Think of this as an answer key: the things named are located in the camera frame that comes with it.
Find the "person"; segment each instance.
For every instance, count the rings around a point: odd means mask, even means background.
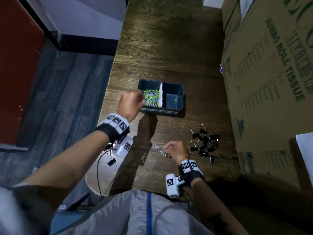
[[[116,114],[126,126],[145,105],[142,91],[124,92]],[[106,120],[116,121],[109,116]],[[13,188],[0,188],[1,234],[49,234],[58,206],[82,179],[118,130],[112,122],[97,129],[60,153]],[[164,152],[180,165],[190,159],[183,142],[171,141]],[[213,225],[216,234],[248,234],[203,177],[190,181],[201,221]],[[178,203],[141,190],[104,197],[91,211],[60,234],[213,234]]]

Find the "wrist strap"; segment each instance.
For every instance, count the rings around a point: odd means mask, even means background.
[[[123,138],[130,132],[127,119],[116,113],[109,114],[95,130],[104,132],[109,137],[111,143]]]
[[[182,176],[185,183],[183,186],[189,186],[195,178],[201,178],[205,181],[204,176],[197,163],[194,160],[186,159],[178,166],[179,175]]]

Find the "blue zipper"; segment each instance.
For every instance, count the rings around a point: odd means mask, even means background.
[[[151,192],[148,192],[147,196],[147,235],[153,235]]]

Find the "blue carpet tile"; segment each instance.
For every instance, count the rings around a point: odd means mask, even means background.
[[[84,136],[97,125],[113,56],[59,52],[47,41],[17,146],[28,152],[0,153],[0,184],[13,186]],[[88,193],[85,180],[66,204]]]

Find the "label on bin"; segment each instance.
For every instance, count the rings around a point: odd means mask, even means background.
[[[168,111],[168,110],[159,110],[159,112],[165,112],[165,113],[171,113],[171,114],[177,114],[178,113],[175,111]]]
[[[142,110],[157,111],[157,110],[155,110],[155,109],[148,109],[148,108],[142,108]]]

